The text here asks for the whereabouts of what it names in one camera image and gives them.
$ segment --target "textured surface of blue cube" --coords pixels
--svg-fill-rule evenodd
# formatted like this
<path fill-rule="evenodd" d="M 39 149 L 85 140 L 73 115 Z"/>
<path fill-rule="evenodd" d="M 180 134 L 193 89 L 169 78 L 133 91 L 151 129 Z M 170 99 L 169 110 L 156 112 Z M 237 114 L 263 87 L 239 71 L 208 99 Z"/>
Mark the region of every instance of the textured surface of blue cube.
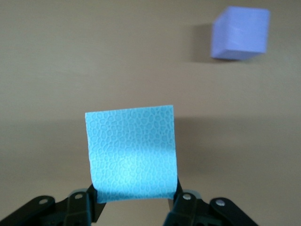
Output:
<path fill-rule="evenodd" d="M 173 106 L 86 113 L 97 202 L 173 199 L 177 188 Z"/>
<path fill-rule="evenodd" d="M 246 60 L 266 53 L 268 29 L 267 9 L 228 7 L 213 24 L 211 57 Z"/>

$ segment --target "cube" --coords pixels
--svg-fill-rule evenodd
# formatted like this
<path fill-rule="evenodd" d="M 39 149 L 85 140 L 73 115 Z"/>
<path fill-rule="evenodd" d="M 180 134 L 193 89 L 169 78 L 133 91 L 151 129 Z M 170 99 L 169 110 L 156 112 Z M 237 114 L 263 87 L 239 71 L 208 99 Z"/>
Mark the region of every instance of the cube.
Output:
<path fill-rule="evenodd" d="M 211 57 L 246 60 L 266 53 L 269 11 L 230 6 L 212 27 Z"/>

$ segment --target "blue cube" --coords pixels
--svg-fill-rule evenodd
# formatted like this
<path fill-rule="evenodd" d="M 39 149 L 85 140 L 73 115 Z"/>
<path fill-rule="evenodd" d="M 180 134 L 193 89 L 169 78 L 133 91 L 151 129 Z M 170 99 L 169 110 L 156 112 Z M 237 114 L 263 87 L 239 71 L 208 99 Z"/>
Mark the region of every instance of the blue cube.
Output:
<path fill-rule="evenodd" d="M 246 60 L 266 53 L 269 11 L 230 6 L 212 28 L 211 57 Z"/>

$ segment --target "foam block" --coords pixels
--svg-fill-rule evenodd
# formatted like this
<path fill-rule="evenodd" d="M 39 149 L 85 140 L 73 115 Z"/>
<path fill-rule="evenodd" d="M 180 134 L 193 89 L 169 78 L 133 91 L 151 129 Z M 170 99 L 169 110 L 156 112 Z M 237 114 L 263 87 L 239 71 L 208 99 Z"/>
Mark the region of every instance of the foam block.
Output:
<path fill-rule="evenodd" d="M 86 113 L 97 202 L 173 199 L 177 188 L 173 106 Z"/>
<path fill-rule="evenodd" d="M 246 60 L 266 53 L 269 16 L 267 9 L 227 7 L 213 24 L 211 57 Z"/>

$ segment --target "beige surface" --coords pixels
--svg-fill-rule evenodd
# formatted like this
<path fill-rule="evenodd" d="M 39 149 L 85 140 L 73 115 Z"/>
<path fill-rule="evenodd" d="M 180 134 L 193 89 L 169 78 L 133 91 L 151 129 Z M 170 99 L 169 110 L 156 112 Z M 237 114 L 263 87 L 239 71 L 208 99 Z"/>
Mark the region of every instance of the beige surface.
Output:
<path fill-rule="evenodd" d="M 228 5 L 271 11 L 268 53 L 209 57 Z M 0 219 L 90 185 L 84 113 L 174 105 L 179 178 L 259 225 L 300 225 L 301 1 L 0 1 Z M 157 226 L 166 200 L 96 225 Z"/>

